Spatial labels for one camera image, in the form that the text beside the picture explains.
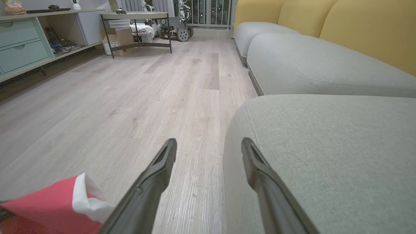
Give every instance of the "wooden floor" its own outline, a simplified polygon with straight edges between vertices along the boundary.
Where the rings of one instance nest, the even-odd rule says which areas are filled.
[[[86,172],[116,204],[177,139],[153,233],[225,232],[222,153],[235,110],[256,97],[231,39],[193,37],[112,59],[68,57],[0,87],[0,200]]]

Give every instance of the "white cabinet door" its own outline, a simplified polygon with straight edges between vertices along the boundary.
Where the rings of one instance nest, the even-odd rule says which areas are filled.
[[[101,42],[101,31],[104,31],[100,13],[105,11],[80,12],[78,15],[79,27],[87,45]]]

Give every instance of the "yellow sofa backrest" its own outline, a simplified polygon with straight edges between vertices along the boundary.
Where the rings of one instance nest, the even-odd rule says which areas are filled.
[[[234,36],[243,22],[270,22],[277,24],[285,0],[238,0],[235,7]]]
[[[416,0],[338,0],[320,38],[416,76]]]
[[[290,0],[280,11],[278,24],[303,35],[319,37],[329,10],[337,0]]]

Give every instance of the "drawer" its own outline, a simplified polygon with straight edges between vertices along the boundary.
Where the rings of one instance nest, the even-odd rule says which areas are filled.
[[[39,38],[32,20],[0,23],[0,47]]]
[[[4,73],[48,58],[42,41],[36,41],[0,51],[0,67]]]

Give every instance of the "sofa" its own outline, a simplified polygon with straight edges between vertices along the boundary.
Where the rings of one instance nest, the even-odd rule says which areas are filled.
[[[263,15],[264,22],[251,22],[249,0],[237,3],[237,50],[248,41],[248,70],[261,97],[243,104],[227,129],[227,233],[264,233],[244,171],[244,137],[320,233],[413,233],[416,1],[314,1],[303,15],[329,8],[320,30],[318,20],[296,27],[297,17],[281,25],[283,10],[305,10],[301,0],[276,0],[274,8],[257,0],[256,9],[278,15]]]

